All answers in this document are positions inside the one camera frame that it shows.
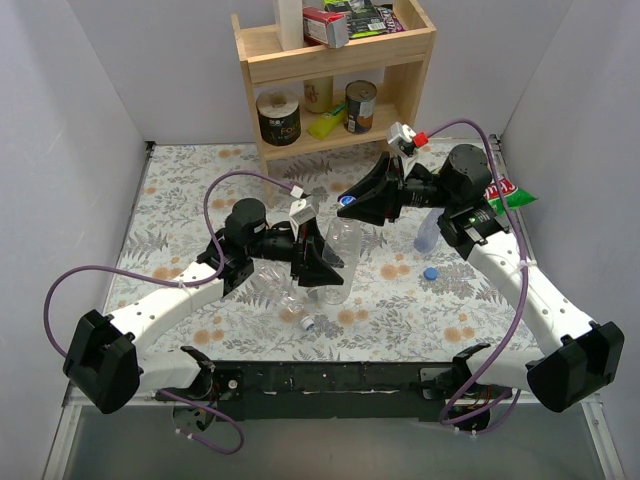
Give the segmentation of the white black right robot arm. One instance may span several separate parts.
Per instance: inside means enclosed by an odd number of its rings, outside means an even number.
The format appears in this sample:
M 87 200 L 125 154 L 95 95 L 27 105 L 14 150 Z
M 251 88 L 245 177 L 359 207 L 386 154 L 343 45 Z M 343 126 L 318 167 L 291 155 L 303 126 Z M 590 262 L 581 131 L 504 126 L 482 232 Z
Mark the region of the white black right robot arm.
M 485 152 L 455 146 L 435 173 L 383 153 L 374 168 L 339 197 L 342 218 L 382 226 L 404 207 L 439 208 L 446 243 L 480 271 L 534 335 L 538 353 L 502 353 L 479 344 L 457 354 L 438 388 L 475 397 L 488 385 L 532 393 L 559 413 L 610 384 L 624 344 L 613 322 L 600 324 L 574 306 L 527 258 L 505 216 L 484 197 L 492 181 Z

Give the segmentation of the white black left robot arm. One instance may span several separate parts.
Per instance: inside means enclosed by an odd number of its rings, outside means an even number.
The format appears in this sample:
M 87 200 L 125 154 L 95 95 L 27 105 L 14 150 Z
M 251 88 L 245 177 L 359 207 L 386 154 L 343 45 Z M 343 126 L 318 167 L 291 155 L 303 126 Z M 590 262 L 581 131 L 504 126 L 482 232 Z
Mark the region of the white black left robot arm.
M 149 348 L 196 310 L 242 285 L 253 274 L 255 259 L 289 263 L 290 275 L 301 287 L 342 284 L 322 258 L 325 241 L 318 210 L 313 197 L 295 200 L 288 220 L 269 226 L 261 201 L 237 202 L 175 286 L 106 315 L 92 310 L 79 320 L 63 365 L 65 375 L 104 414 L 119 410 L 138 393 L 205 399 L 213 389 L 212 360 L 189 346 L 161 354 L 151 354 Z

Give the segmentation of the clear bottle with white cap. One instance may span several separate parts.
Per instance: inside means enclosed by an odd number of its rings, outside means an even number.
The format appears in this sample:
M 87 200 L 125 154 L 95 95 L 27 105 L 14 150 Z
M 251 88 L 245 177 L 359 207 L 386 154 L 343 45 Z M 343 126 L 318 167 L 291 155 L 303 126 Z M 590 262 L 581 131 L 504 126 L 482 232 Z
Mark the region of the clear bottle with white cap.
M 323 303 L 338 305 L 348 299 L 360 260 L 361 241 L 358 221 L 336 217 L 330 222 L 323 259 L 341 276 L 343 284 L 321 287 L 319 298 Z

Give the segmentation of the clear bottle with blue cap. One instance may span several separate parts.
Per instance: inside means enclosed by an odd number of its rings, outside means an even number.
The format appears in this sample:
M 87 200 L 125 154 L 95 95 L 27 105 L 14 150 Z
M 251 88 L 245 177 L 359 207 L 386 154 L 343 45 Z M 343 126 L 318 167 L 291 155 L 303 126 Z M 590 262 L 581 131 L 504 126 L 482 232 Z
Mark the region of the clear bottle with blue cap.
M 442 208 L 433 208 L 422 221 L 414 239 L 414 248 L 418 252 L 429 253 L 436 247 L 440 236 L 438 219 L 443 212 Z

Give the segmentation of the clear bottle with silver cap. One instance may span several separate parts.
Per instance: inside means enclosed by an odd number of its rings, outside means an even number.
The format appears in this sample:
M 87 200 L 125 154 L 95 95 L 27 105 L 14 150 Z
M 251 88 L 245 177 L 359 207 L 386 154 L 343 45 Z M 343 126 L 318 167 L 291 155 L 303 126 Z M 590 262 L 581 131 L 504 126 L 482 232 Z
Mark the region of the clear bottle with silver cap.
M 320 302 L 322 300 L 322 287 L 313 287 L 306 290 L 307 296 L 313 300 Z

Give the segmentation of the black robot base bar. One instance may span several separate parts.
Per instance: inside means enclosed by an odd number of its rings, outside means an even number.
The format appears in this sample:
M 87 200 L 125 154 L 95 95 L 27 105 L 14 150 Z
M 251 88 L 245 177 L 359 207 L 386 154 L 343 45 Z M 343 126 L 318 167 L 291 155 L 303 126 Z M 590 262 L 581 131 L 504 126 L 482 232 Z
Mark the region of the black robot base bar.
M 469 348 L 450 362 L 218 361 L 192 387 L 164 387 L 236 421 L 413 418 L 435 422 L 470 377 Z

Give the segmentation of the white blue bottle cap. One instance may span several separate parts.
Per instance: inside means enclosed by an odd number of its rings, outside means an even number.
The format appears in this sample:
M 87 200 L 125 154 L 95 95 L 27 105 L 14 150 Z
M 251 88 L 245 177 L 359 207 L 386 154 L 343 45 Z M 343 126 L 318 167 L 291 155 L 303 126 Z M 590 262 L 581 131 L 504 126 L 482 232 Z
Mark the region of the white blue bottle cap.
M 341 206 L 347 206 L 356 200 L 353 196 L 344 196 L 339 200 Z

